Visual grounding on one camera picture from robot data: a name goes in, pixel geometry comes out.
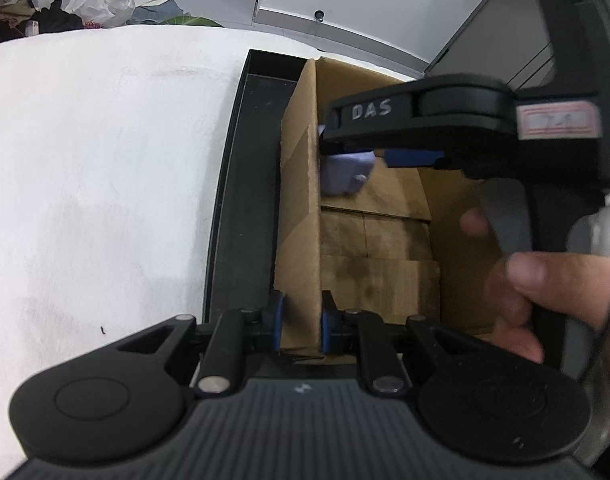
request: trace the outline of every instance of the cardboard flap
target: cardboard flap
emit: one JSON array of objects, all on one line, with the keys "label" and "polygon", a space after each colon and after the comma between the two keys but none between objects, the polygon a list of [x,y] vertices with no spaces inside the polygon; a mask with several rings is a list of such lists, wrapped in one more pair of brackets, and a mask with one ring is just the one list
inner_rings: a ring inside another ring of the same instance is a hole
[{"label": "cardboard flap", "polygon": [[286,295],[281,347],[319,347],[320,191],[316,67],[306,63],[281,128],[281,196],[274,288]]},{"label": "cardboard flap", "polygon": [[336,99],[384,86],[402,84],[402,81],[379,72],[326,57],[320,58],[316,67],[316,91],[321,118],[325,114],[327,105]]}]

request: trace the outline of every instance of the hand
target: hand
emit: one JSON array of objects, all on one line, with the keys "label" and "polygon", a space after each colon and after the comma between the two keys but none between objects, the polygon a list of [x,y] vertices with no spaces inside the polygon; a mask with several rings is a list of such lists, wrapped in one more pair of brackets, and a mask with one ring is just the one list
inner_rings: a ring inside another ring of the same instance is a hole
[{"label": "hand", "polygon": [[[461,229],[485,237],[490,227],[480,209],[467,211]],[[610,258],[572,253],[515,253],[496,263],[484,289],[485,301],[498,317],[492,343],[526,359],[543,361],[543,348],[523,325],[531,302],[603,327],[610,308]],[[606,350],[610,371],[610,343]]]}]

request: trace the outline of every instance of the metal screw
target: metal screw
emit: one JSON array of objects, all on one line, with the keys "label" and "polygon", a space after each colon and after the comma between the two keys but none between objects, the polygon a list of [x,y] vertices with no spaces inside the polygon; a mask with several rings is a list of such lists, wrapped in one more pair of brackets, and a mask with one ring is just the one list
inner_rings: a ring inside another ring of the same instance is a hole
[{"label": "metal screw", "polygon": [[374,379],[371,386],[381,394],[397,394],[405,388],[405,381],[399,377],[387,375]]},{"label": "metal screw", "polygon": [[198,389],[206,394],[222,394],[229,389],[231,383],[225,378],[218,375],[204,377],[198,381]]}]

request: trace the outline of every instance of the white plastic bag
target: white plastic bag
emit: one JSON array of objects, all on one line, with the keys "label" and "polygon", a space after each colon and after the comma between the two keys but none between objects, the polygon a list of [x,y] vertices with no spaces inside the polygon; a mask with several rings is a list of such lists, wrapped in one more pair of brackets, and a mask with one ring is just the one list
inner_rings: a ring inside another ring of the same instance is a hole
[{"label": "white plastic bag", "polygon": [[134,0],[70,0],[64,10],[80,16],[84,22],[111,28],[125,25],[135,8]]}]

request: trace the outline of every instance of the cardboard box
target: cardboard box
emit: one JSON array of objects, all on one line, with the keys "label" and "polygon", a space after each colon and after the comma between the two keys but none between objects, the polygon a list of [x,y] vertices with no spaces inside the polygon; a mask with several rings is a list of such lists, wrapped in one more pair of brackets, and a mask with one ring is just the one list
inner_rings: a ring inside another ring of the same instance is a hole
[{"label": "cardboard box", "polygon": [[[319,147],[317,126],[323,120],[327,104],[335,99],[368,91],[375,88],[397,84],[392,78],[345,63],[322,58],[309,60],[295,88],[290,104],[285,111],[281,135],[281,193],[279,206],[279,226],[274,271],[274,287],[287,296],[284,318],[283,339],[281,345],[290,351],[316,353],[319,347],[321,291],[325,282],[330,280],[330,261],[335,268],[347,270],[347,278],[340,281],[347,288],[347,294],[354,294],[353,301],[365,301],[363,298],[369,290],[351,287],[351,276],[371,272],[364,278],[372,284],[376,281],[389,280],[392,286],[407,286],[405,283],[416,283],[417,290],[423,279],[420,262],[400,263],[396,258],[386,258],[388,254],[387,230],[373,230],[369,237],[365,217],[365,244],[343,245],[342,237],[334,238],[335,230],[355,230],[360,226],[359,216],[337,219],[336,225],[326,223],[322,230],[322,201],[319,190]],[[381,171],[377,168],[376,179],[371,183],[380,183]],[[488,333],[493,324],[494,315],[482,300],[482,286],[486,274],[500,257],[500,251],[493,240],[474,240],[467,238],[458,227],[460,215],[468,208],[478,204],[473,188],[475,183],[466,180],[459,172],[419,170],[416,187],[410,184],[403,189],[383,189],[371,198],[380,200],[386,195],[393,215],[396,211],[415,214],[419,219],[429,221],[431,252],[440,267],[440,307],[441,320],[447,325],[466,330],[470,333]],[[421,197],[419,185],[422,185],[425,199]],[[369,212],[370,204],[358,203],[348,205],[345,209]],[[325,208],[335,205],[326,199]],[[404,225],[391,225],[393,232],[406,232]],[[410,236],[419,234],[419,228],[411,228]],[[379,260],[377,263],[356,261],[362,254],[370,256],[366,260]],[[432,292],[422,297],[422,304],[431,302]],[[391,298],[392,311],[401,316],[397,307],[396,290]],[[343,304],[341,298],[335,298]]]}]

